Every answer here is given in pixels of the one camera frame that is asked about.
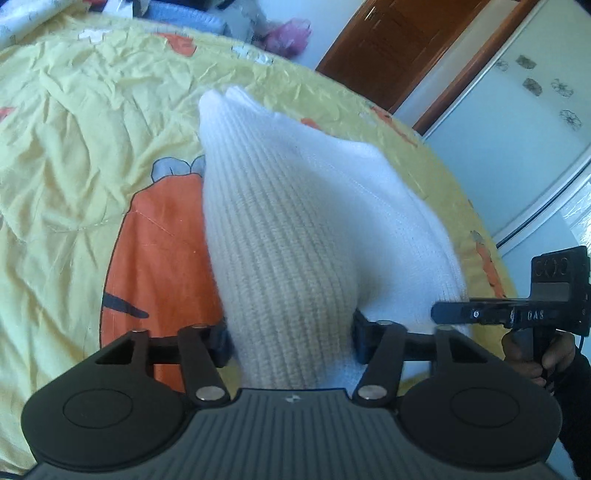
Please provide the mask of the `white wardrobe with flowers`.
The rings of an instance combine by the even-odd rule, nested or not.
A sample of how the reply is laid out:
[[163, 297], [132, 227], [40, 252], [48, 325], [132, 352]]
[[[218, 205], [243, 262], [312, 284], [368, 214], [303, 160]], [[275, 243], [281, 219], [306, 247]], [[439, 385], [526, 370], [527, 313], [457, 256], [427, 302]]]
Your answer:
[[590, 13], [541, 1], [427, 131], [502, 254], [590, 176]]

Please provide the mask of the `white knit sweater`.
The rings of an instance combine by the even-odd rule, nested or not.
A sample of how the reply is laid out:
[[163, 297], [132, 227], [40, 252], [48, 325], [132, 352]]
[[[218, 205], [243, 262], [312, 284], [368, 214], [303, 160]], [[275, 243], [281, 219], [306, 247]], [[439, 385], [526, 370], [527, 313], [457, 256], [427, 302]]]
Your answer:
[[429, 333], [435, 303], [465, 298], [446, 228], [375, 146], [236, 87], [198, 111], [206, 244], [243, 386], [353, 390], [356, 313]]

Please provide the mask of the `brown wooden door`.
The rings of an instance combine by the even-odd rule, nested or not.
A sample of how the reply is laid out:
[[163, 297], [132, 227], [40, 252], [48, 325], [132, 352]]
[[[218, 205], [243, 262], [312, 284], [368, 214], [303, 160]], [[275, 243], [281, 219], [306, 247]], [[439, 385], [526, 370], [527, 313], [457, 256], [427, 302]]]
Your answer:
[[424, 134], [535, 5], [533, 1], [367, 1], [317, 70]]

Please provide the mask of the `yellow carrot print bedsheet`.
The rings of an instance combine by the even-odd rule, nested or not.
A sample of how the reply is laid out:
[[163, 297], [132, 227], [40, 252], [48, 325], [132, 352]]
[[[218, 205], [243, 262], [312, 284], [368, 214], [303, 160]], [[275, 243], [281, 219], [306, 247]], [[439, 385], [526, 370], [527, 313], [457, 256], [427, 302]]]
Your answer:
[[109, 263], [149, 263], [197, 304], [199, 251], [165, 219], [197, 206], [197, 180], [153, 180], [164, 157], [197, 158], [197, 102], [238, 85], [305, 126], [376, 145], [437, 213], [475, 297], [514, 285], [472, 203], [417, 134], [324, 76], [221, 36], [71, 6], [1, 50], [1, 470], [33, 464], [27, 399], [114, 335], [101, 300]]

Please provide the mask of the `white patterned cloth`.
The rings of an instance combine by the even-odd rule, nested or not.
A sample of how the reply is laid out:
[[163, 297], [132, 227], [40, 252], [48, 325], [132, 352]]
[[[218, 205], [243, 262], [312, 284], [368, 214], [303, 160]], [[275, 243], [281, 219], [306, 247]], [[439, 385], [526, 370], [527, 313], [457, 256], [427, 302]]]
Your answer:
[[71, 6], [81, 5], [87, 10], [87, 1], [76, 0], [14, 0], [1, 2], [0, 49], [16, 45], [43, 23]]

